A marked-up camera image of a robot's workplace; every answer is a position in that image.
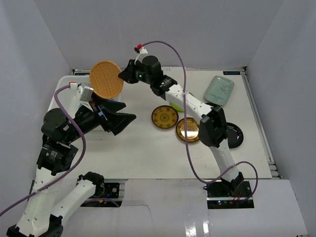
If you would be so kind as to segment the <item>woven bamboo round tray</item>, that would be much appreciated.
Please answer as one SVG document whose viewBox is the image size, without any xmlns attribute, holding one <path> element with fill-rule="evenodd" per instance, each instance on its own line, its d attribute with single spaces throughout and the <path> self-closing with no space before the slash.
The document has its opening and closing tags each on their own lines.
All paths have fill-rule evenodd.
<svg viewBox="0 0 316 237">
<path fill-rule="evenodd" d="M 94 93 L 104 99 L 118 96 L 123 88 L 123 80 L 118 77 L 120 72 L 120 67 L 112 61 L 100 61 L 95 64 L 89 74 Z"/>
</svg>

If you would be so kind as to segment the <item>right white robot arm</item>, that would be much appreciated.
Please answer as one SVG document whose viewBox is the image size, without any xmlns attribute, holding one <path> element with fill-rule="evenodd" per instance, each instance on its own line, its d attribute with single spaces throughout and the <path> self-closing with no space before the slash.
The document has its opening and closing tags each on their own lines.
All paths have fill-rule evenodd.
<svg viewBox="0 0 316 237">
<path fill-rule="evenodd" d="M 199 139 L 212 151 L 220 169 L 223 192 L 234 197 L 241 191 L 240 185 L 244 178 L 229 149 L 228 127 L 221 107 L 213 108 L 187 94 L 176 80 L 164 74 L 155 56 L 146 56 L 142 61 L 129 60 L 118 77 L 129 84 L 140 81 L 148 84 L 155 95 L 176 104 L 198 122 Z"/>
</svg>

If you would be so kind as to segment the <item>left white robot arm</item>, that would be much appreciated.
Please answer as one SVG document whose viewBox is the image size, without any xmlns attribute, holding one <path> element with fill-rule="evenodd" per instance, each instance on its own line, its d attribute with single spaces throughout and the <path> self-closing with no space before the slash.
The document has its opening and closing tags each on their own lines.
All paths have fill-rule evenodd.
<svg viewBox="0 0 316 237">
<path fill-rule="evenodd" d="M 88 105 L 81 105 L 72 118 L 61 106 L 49 110 L 44 118 L 42 149 L 37 160 L 36 179 L 26 196 L 26 209 L 17 224 L 8 228 L 8 237 L 59 237 L 64 224 L 89 197 L 104 192 L 104 177 L 94 172 L 80 175 L 79 184 L 60 203 L 55 203 L 62 179 L 74 169 L 78 149 L 73 145 L 85 134 L 101 126 L 105 132 L 121 133 L 136 115 L 122 113 L 124 102 L 103 99 L 93 94 Z"/>
</svg>

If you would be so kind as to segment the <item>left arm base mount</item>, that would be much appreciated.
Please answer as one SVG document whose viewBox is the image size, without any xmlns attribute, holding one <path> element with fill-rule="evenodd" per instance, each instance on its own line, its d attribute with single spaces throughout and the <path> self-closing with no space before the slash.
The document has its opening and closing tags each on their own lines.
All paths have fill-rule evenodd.
<svg viewBox="0 0 316 237">
<path fill-rule="evenodd" d="M 81 207 L 120 207 L 120 183 L 103 183 L 96 188 L 95 194 L 86 200 Z"/>
</svg>

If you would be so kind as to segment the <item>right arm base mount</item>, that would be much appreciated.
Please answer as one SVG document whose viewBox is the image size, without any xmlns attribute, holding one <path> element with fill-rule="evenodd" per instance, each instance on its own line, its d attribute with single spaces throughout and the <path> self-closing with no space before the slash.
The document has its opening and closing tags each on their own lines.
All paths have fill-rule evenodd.
<svg viewBox="0 0 316 237">
<path fill-rule="evenodd" d="M 250 197 L 252 189 L 248 181 L 235 190 L 231 191 L 222 182 L 214 182 L 205 185 L 203 189 L 206 191 L 206 200 L 208 209 L 253 209 L 254 201 Z"/>
</svg>

